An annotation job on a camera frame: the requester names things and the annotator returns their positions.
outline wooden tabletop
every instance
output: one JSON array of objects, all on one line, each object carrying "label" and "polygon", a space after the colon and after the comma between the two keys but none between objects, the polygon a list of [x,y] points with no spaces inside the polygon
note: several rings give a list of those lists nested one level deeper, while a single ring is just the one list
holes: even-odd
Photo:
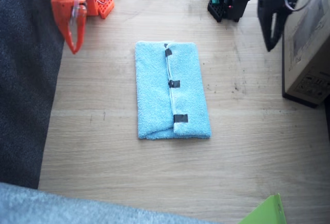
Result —
[{"label": "wooden tabletop", "polygon": [[[64,46],[40,190],[237,223],[280,193],[288,223],[330,222],[324,108],[282,98],[281,43],[266,51],[256,8],[218,24],[208,0],[114,0]],[[135,44],[196,43],[209,140],[139,140]]]}]

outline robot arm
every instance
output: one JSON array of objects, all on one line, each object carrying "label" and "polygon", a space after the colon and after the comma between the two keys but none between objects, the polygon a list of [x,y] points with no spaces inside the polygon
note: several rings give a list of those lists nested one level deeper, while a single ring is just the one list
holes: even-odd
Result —
[{"label": "robot arm", "polygon": [[[238,22],[244,14],[248,1],[250,0],[210,0],[208,11],[218,22],[223,18]],[[297,1],[288,0],[288,3],[294,8]],[[285,6],[285,0],[258,0],[258,17],[268,51],[278,43],[291,13],[292,10]]]},{"label": "robot arm", "polygon": [[[297,1],[288,0],[293,8]],[[258,17],[268,51],[271,51],[281,38],[290,14],[292,11],[285,6],[285,0],[258,0]]]}]

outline folded towel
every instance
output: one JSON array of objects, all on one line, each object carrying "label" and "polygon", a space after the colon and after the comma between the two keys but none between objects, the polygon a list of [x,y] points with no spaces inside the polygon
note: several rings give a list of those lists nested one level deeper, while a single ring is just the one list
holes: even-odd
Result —
[{"label": "folded towel", "polygon": [[138,42],[135,52],[139,138],[209,138],[196,45]]}]

